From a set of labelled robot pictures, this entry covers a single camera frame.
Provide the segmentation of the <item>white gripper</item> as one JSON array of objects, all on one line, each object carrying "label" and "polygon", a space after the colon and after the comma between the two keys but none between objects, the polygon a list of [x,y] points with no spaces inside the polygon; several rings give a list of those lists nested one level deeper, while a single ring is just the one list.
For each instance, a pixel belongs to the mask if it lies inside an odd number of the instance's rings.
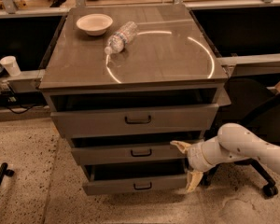
[{"label": "white gripper", "polygon": [[182,154],[188,153],[189,166],[194,169],[187,172],[187,192],[193,192],[197,188],[203,178],[203,172],[220,163],[240,160],[238,155],[222,147],[217,137],[193,145],[176,140],[171,141],[170,144],[177,147]]}]

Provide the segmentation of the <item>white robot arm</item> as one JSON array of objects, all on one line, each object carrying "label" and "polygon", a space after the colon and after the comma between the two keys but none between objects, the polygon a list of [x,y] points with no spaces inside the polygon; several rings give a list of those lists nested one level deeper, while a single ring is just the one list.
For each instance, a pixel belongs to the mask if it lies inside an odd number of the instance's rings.
[{"label": "white robot arm", "polygon": [[206,141],[190,144],[174,140],[170,144],[188,158],[187,192],[193,192],[203,174],[221,163],[255,159],[280,175],[280,146],[262,140],[240,124],[224,124]]}]

